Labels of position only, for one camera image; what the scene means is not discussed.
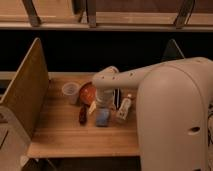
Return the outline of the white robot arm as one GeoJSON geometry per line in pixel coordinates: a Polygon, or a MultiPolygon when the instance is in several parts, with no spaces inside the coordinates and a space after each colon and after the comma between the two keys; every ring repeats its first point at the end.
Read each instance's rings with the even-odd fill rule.
{"type": "Polygon", "coordinates": [[[117,88],[137,91],[136,121],[142,171],[209,171],[208,110],[213,103],[213,61],[185,58],[92,77],[96,104],[117,88]]]}

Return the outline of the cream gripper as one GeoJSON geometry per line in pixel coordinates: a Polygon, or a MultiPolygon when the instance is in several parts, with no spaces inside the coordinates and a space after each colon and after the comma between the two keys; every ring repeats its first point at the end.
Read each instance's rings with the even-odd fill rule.
{"type": "MultiPolygon", "coordinates": [[[[115,105],[114,105],[113,103],[111,103],[111,104],[108,106],[108,108],[109,108],[110,110],[115,110],[115,105]]],[[[96,109],[98,109],[98,107],[97,107],[97,102],[94,100],[94,101],[92,101],[91,105],[89,106],[89,109],[88,109],[87,114],[92,115],[92,114],[95,112],[96,109]]]]}

